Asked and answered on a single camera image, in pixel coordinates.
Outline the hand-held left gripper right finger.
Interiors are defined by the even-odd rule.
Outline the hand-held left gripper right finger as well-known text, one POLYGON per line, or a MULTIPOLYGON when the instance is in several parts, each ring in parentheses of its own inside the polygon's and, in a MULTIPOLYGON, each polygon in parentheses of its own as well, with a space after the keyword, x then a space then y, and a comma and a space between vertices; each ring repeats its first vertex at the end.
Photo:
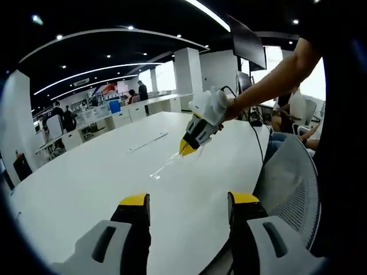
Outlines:
POLYGON ((229 244, 234 274, 321 274, 327 263, 313 256, 300 235, 268 216, 250 193, 228 192, 229 244))

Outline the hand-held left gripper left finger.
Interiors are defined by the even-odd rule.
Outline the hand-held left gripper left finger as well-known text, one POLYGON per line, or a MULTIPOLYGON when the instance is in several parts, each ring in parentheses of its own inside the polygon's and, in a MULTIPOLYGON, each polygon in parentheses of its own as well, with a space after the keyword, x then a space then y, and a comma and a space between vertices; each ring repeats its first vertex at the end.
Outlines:
POLYGON ((102 220, 75 244, 56 274, 146 274, 151 245, 150 195, 140 193, 119 202, 109 220, 102 220))

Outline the person's right hand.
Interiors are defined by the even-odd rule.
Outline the person's right hand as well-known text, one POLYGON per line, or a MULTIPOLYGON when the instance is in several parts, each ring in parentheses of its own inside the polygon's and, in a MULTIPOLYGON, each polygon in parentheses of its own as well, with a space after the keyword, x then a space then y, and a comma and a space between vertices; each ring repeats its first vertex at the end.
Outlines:
POLYGON ((224 122, 237 118, 239 116, 239 113, 240 111, 237 106, 237 98, 229 99, 224 119, 222 123, 218 126, 218 130, 222 131, 222 129, 224 128, 224 122))

